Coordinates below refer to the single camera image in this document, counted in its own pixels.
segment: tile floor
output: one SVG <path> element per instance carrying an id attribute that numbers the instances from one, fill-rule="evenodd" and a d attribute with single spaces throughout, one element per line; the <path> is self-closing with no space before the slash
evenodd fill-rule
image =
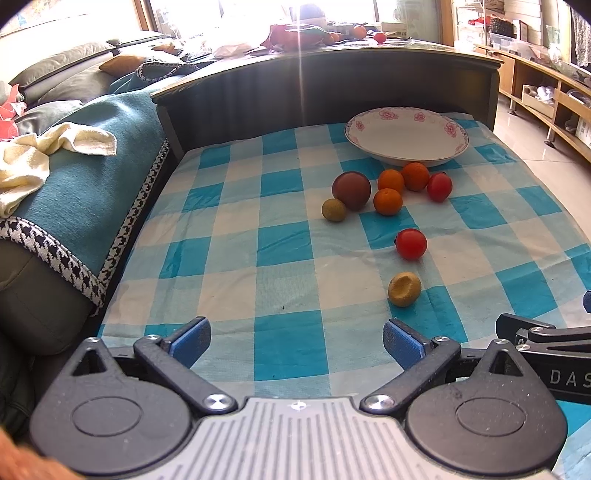
<path id="1" fill-rule="evenodd" d="M 508 111 L 509 100 L 500 95 L 495 135 L 525 161 L 591 239 L 591 163 L 559 137 L 556 149 L 546 146 L 548 128 L 529 112 L 519 107 L 513 116 Z"/>

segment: small green fruit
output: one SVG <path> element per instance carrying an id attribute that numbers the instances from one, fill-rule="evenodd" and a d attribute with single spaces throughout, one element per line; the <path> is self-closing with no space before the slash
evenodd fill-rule
<path id="1" fill-rule="evenodd" d="M 340 200 L 326 200 L 322 204 L 322 216 L 331 222 L 342 222 L 347 216 L 347 207 Z"/>

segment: basket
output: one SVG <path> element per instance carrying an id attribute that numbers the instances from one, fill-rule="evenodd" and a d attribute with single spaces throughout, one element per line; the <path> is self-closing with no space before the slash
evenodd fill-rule
<path id="1" fill-rule="evenodd" d="M 506 37 L 513 37 L 513 23 L 502 18 L 491 18 L 489 31 Z"/>

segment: metal screw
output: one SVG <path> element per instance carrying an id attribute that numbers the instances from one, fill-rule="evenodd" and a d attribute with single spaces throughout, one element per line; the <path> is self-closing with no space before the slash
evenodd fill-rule
<path id="1" fill-rule="evenodd" d="M 232 405 L 232 399 L 223 393 L 214 393 L 209 395 L 204 402 L 209 410 L 226 410 Z"/>
<path id="2" fill-rule="evenodd" d="M 363 402 L 367 408 L 375 411 L 389 410 L 396 403 L 387 395 L 372 395 L 371 397 L 366 398 Z"/>

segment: plate rim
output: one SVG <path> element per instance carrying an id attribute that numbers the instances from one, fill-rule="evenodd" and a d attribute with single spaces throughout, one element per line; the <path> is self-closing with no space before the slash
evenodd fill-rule
<path id="1" fill-rule="evenodd" d="M 428 113 L 434 113 L 435 115 L 440 116 L 441 118 L 444 118 L 445 120 L 448 120 L 449 122 L 452 122 L 454 124 L 456 124 L 456 126 L 460 129 L 460 131 L 462 132 L 463 137 L 466 139 L 466 145 L 464 146 L 464 148 L 462 150 L 460 150 L 459 152 L 454 153 L 451 157 L 440 157 L 440 158 L 430 158 L 429 160 L 417 160 L 415 158 L 402 158 L 402 157 L 393 157 L 391 155 L 383 155 L 381 153 L 377 153 L 374 152 L 372 150 L 368 150 L 367 148 L 362 147 L 361 145 L 359 145 L 357 142 L 354 142 L 351 137 L 349 136 L 348 130 L 350 130 L 353 121 L 362 115 L 366 115 L 368 113 L 372 113 L 372 112 L 377 112 L 383 109 L 396 109 L 396 110 L 415 110 L 415 111 L 419 111 L 419 112 L 428 112 Z M 382 157 L 382 158 L 389 158 L 392 160 L 401 160 L 401 161 L 407 161 L 407 162 L 428 162 L 428 161 L 441 161 L 441 160 L 451 160 L 452 158 L 456 158 L 460 155 L 462 155 L 470 146 L 470 136 L 468 135 L 468 132 L 466 132 L 466 129 L 464 127 L 462 127 L 459 123 L 457 123 L 453 118 L 449 118 L 448 116 L 442 115 L 440 113 L 437 112 L 433 112 L 432 110 L 427 110 L 424 108 L 419 108 L 419 107 L 413 107 L 413 106 L 381 106 L 381 107 L 377 107 L 377 108 L 372 108 L 371 110 L 366 110 L 365 112 L 361 112 L 361 113 L 357 113 L 357 115 L 354 115 L 346 124 L 345 124 L 345 137 L 347 138 L 347 140 L 355 145 L 358 149 L 369 153 L 370 155 L 377 155 L 378 157 Z"/>

